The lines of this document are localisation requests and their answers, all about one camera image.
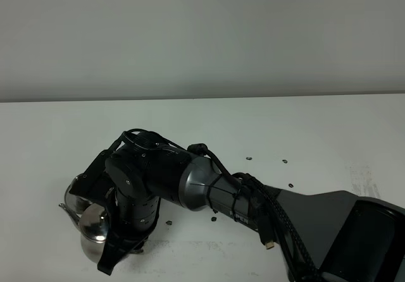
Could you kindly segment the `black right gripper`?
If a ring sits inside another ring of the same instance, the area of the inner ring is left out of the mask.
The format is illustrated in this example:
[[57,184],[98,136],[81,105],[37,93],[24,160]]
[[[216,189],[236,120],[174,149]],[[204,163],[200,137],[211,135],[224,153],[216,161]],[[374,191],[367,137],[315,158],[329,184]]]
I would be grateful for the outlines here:
[[109,216],[108,234],[97,269],[111,276],[127,255],[139,253],[156,226],[160,198],[146,185],[150,157],[161,143],[113,144],[73,182],[69,193],[98,204]]

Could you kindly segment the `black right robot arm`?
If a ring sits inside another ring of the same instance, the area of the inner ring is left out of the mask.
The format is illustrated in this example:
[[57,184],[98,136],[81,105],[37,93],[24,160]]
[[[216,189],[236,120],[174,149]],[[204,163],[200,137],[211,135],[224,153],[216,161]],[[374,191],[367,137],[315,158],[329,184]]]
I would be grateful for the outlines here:
[[183,148],[132,129],[73,182],[72,195],[106,210],[97,268],[111,274],[154,231],[162,200],[206,207],[278,244],[290,281],[403,281],[404,209],[347,191],[303,195],[229,173],[204,144]]

